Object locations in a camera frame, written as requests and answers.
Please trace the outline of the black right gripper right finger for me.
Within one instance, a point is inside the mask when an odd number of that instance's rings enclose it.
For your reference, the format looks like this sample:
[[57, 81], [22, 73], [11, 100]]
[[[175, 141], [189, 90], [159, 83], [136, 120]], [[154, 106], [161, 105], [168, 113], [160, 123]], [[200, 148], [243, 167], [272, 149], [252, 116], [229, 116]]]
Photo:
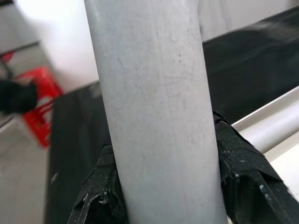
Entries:
[[214, 126], [227, 216], [234, 224], [297, 224], [299, 203], [250, 142], [219, 113]]

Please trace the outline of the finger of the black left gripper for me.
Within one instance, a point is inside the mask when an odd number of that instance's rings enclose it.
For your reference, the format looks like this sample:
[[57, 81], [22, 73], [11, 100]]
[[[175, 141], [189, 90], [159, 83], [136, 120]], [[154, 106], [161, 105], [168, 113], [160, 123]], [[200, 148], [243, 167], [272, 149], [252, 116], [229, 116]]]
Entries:
[[20, 84], [10, 80], [0, 81], [0, 112], [23, 114], [36, 108], [37, 86]]

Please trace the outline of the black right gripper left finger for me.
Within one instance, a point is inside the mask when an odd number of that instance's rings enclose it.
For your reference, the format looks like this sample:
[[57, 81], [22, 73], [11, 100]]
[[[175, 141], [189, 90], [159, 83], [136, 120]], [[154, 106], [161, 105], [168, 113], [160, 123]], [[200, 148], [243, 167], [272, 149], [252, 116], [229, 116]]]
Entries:
[[128, 223], [126, 205], [111, 144], [102, 148], [96, 166], [83, 181], [67, 223]]

